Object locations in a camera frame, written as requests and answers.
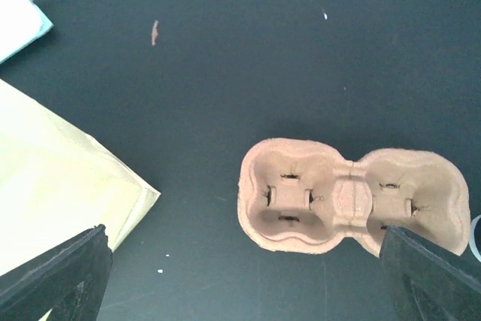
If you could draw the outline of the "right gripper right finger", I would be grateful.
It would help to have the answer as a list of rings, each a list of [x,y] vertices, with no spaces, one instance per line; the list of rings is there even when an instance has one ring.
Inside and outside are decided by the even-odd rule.
[[[480,267],[397,226],[386,226],[380,262],[399,320],[479,320]]]

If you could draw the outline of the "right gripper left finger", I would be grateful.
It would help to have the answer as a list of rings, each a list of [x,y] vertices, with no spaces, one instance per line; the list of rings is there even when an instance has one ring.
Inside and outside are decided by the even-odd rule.
[[[1,319],[96,320],[113,264],[105,229],[86,229],[2,275]]]

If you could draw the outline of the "beige paper bag with handles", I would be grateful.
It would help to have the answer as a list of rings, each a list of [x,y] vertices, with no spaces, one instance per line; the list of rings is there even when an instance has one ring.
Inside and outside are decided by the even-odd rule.
[[[1,271],[103,225],[115,250],[160,196],[94,137],[1,84]]]

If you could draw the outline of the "brown cardboard cup carrier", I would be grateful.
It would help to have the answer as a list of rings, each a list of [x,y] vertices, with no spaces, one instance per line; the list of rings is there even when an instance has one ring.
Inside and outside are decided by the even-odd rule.
[[[461,255],[470,236],[467,183],[442,156],[383,148],[352,161],[317,141],[269,138],[245,155],[237,217],[261,248],[323,254],[343,239],[374,256],[389,226]]]

